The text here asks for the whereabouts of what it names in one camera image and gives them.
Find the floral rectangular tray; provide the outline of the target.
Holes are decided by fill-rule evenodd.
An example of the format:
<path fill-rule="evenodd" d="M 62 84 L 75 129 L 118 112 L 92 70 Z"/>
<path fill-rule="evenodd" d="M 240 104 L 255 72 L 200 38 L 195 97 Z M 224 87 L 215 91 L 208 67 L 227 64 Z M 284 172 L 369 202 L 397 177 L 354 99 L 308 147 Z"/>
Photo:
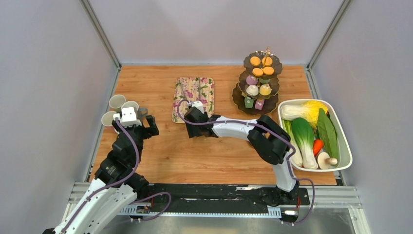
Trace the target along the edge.
<path fill-rule="evenodd" d="M 184 113 L 188 110 L 187 103 L 185 102 L 178 108 L 179 102 L 183 99 L 191 102 L 200 101 L 209 116 L 214 114 L 213 78 L 181 77 L 176 80 L 171 116 L 171 120 L 174 123 L 184 123 L 182 119 L 178 117 L 178 111 L 184 116 Z"/>

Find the green cake with panda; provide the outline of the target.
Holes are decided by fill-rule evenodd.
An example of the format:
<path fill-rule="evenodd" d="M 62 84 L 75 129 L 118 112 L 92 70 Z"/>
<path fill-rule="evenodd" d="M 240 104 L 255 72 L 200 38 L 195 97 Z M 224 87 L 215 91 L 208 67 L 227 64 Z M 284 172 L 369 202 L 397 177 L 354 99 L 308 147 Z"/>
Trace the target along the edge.
<path fill-rule="evenodd" d="M 251 97 L 245 97 L 244 98 L 244 106 L 247 109 L 251 109 L 254 107 L 254 99 L 252 99 Z"/>

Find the white round cake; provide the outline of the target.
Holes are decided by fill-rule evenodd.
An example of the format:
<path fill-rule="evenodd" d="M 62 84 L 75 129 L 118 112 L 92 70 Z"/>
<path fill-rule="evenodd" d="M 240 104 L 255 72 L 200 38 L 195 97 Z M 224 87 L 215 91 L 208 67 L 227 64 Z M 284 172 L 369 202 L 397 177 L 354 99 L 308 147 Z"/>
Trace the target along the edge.
<path fill-rule="evenodd" d="M 259 94 L 259 88 L 257 85 L 248 85 L 245 91 L 249 96 L 257 96 Z"/>

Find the three-tier dark cake stand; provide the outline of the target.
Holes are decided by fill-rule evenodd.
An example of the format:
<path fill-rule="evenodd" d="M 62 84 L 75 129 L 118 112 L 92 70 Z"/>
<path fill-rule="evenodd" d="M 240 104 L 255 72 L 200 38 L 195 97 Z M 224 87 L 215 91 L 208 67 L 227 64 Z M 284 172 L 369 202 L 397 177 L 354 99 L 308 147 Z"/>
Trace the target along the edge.
<path fill-rule="evenodd" d="M 261 77 L 256 77 L 252 74 L 252 70 L 253 68 L 264 68 L 262 65 L 262 62 L 259 66 L 252 66 L 250 64 L 250 58 L 253 56 L 257 56 L 259 57 L 261 60 L 266 57 L 266 56 L 270 56 L 273 59 L 273 63 L 271 65 L 271 67 L 274 68 L 275 72 L 273 75 L 271 76 L 267 76 L 267 75 L 262 75 Z M 235 88 L 232 91 L 232 99 L 233 102 L 235 103 L 235 105 L 238 107 L 238 109 L 248 115 L 265 115 L 265 114 L 269 114 L 271 112 L 273 112 L 279 102 L 279 89 L 280 89 L 280 84 L 279 84 L 279 78 L 278 75 L 281 74 L 282 72 L 282 63 L 280 62 L 280 59 L 274 55 L 271 51 L 270 48 L 267 47 L 266 50 L 264 51 L 255 51 L 249 55 L 247 55 L 244 58 L 243 61 L 243 66 L 244 66 L 244 71 L 239 75 L 238 77 L 238 82 L 235 86 Z M 260 88 L 260 86 L 262 84 L 260 84 L 260 79 L 271 79 L 271 81 L 268 83 L 271 88 L 272 88 L 272 92 L 270 95 L 268 96 L 262 96 L 260 94 L 258 94 L 257 96 L 249 96 L 246 93 L 246 88 L 248 87 L 248 84 L 246 83 L 246 78 L 248 75 L 254 76 L 256 77 L 259 82 L 257 83 L 258 88 Z M 254 106 L 255 106 L 255 101 L 257 99 L 264 99 L 264 106 L 262 110 L 256 110 L 254 107 L 251 109 L 247 109 L 244 106 L 244 98 L 245 97 L 251 97 L 252 99 L 254 99 Z"/>

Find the purple cake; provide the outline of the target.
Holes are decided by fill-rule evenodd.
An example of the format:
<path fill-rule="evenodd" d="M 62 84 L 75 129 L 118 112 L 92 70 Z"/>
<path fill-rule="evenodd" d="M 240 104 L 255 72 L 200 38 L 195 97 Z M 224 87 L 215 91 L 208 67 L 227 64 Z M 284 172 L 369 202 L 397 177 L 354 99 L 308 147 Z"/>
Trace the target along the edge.
<path fill-rule="evenodd" d="M 256 77 L 251 75 L 248 75 L 245 81 L 248 85 L 257 85 L 257 83 L 259 82 Z"/>

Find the yellow cupcake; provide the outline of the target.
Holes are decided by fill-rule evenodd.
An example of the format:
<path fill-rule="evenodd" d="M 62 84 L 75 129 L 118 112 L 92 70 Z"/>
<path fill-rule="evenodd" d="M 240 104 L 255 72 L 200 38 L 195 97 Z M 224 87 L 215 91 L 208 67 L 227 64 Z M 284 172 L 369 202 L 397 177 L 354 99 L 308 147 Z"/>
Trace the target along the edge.
<path fill-rule="evenodd" d="M 271 92 L 272 92 L 272 88 L 268 83 L 262 84 L 259 88 L 259 94 L 262 96 L 268 96 L 271 94 Z"/>

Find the round biscuit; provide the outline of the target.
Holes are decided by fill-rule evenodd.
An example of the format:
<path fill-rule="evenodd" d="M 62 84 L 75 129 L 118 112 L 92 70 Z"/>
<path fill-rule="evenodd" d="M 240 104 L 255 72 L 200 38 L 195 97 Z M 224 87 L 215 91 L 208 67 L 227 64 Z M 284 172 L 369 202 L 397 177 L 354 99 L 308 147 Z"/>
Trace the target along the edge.
<path fill-rule="evenodd" d="M 266 56 L 262 59 L 263 67 L 271 66 L 273 63 L 273 59 L 270 56 Z"/>
<path fill-rule="evenodd" d="M 250 64 L 252 66 L 259 66 L 261 64 L 261 59 L 257 56 L 253 56 L 250 58 Z"/>
<path fill-rule="evenodd" d="M 263 69 L 262 68 L 253 68 L 252 74 L 256 77 L 261 77 L 263 75 Z"/>
<path fill-rule="evenodd" d="M 275 72 L 275 70 L 271 66 L 266 66 L 266 67 L 263 68 L 263 74 L 264 75 L 271 76 L 271 75 L 274 74 L 274 72 Z"/>

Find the green round cake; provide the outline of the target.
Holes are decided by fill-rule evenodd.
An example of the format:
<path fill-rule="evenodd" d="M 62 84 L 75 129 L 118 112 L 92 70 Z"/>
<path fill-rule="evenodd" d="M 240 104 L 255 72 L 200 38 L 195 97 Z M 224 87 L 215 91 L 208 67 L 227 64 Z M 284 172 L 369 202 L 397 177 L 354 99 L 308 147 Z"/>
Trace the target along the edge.
<path fill-rule="evenodd" d="M 267 84 L 271 81 L 271 79 L 260 79 L 260 84 Z"/>

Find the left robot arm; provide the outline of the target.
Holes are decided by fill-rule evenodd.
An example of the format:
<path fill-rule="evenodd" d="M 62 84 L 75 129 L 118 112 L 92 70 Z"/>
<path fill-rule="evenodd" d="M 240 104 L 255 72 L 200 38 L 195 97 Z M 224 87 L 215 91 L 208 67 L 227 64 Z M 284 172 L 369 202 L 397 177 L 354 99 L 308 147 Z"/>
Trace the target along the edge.
<path fill-rule="evenodd" d="M 123 127 L 118 119 L 112 122 L 119 134 L 87 191 L 59 225 L 44 233 L 98 234 L 125 206 L 148 198 L 149 183 L 136 169 L 144 140 L 159 135 L 159 130 L 153 116 L 145 119 L 148 127 L 142 124 Z"/>

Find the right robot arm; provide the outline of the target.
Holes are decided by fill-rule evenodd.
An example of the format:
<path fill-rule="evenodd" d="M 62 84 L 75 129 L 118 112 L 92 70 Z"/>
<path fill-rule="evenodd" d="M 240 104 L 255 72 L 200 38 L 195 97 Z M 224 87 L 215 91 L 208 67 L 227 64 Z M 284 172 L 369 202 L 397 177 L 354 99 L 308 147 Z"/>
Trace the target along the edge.
<path fill-rule="evenodd" d="M 292 203 L 298 196 L 298 179 L 289 159 L 298 150 L 291 144 L 290 135 L 268 116 L 258 119 L 240 120 L 221 115 L 208 116 L 192 106 L 184 116 L 188 136 L 232 137 L 248 141 L 259 157 L 272 165 L 276 177 L 279 200 Z"/>

